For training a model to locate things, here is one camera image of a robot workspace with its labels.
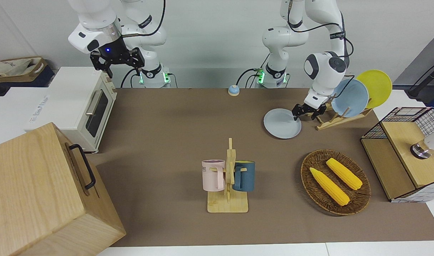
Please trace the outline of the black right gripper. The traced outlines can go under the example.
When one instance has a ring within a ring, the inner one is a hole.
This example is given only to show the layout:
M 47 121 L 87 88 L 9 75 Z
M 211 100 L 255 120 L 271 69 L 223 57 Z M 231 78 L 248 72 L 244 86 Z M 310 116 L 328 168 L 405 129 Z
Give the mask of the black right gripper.
M 113 78 L 113 72 L 110 69 L 111 65 L 125 64 L 132 66 L 136 71 L 139 71 L 145 65 L 144 56 L 140 49 L 132 49 L 122 52 L 110 52 L 103 49 L 103 52 L 93 51 L 90 53 L 90 60 L 93 63 L 95 70 L 104 70 L 110 79 Z

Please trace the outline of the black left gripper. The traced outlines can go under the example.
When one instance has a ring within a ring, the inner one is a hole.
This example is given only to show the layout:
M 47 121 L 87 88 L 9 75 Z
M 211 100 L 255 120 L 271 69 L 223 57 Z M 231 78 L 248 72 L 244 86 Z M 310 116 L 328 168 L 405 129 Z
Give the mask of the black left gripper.
M 316 117 L 320 116 L 326 110 L 326 104 L 321 104 L 318 108 L 309 106 L 308 104 L 296 104 L 292 109 L 293 119 L 298 120 L 298 117 L 302 114 L 311 113 L 311 119 L 315 120 Z

